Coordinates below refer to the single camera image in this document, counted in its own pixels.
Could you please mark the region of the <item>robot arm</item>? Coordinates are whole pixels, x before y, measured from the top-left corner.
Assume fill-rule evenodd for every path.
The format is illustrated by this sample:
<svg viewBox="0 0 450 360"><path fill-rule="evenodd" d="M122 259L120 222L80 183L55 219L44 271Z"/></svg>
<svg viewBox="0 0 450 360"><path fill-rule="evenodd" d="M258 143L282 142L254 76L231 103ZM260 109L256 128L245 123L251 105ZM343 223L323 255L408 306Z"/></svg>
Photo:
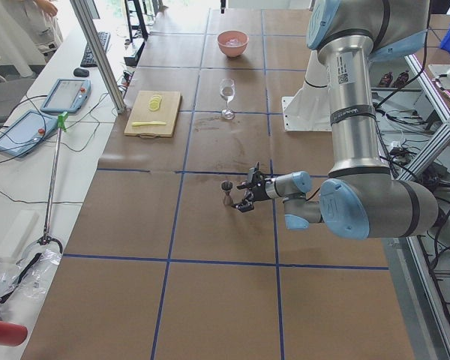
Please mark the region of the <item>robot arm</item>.
<svg viewBox="0 0 450 360"><path fill-rule="evenodd" d="M380 159L369 77L371 62L411 55L425 45L429 15L428 1L316 3L307 46L327 72L334 166L316 202L306 197L306 172L268 177L252 167L235 204L239 211L279 198L288 229L324 223L336 236L358 240L416 236L436 223L434 195L414 181L393 179Z"/></svg>

